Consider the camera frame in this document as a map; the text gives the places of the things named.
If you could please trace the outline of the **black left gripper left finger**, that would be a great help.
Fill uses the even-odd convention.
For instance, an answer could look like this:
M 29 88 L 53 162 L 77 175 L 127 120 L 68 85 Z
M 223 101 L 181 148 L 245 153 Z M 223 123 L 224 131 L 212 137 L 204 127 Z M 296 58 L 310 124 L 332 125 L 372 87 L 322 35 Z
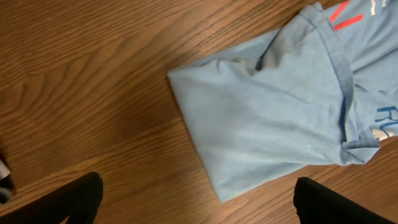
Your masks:
M 103 199 L 103 180 L 97 172 L 84 176 L 1 217 L 1 223 L 92 224 Z

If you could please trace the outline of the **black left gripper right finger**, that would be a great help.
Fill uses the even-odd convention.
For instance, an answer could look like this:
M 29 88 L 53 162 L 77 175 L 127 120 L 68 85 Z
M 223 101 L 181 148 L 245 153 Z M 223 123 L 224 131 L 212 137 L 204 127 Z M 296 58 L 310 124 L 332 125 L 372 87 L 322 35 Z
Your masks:
M 297 179 L 293 201 L 301 224 L 394 224 L 308 177 Z

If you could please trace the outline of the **light blue printed t-shirt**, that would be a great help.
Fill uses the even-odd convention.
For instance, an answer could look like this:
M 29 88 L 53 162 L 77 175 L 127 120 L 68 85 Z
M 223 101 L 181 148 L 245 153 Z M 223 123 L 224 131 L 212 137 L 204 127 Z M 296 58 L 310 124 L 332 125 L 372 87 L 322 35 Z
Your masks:
M 397 2 L 314 3 L 168 78 L 219 201 L 397 136 Z

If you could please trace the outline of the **folded black garment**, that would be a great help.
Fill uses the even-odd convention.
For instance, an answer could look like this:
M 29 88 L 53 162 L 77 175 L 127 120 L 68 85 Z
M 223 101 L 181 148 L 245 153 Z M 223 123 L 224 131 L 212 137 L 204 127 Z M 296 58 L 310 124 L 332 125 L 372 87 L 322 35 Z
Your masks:
M 11 179 L 11 170 L 7 165 L 5 157 L 1 154 L 1 206 L 10 201 L 14 187 Z

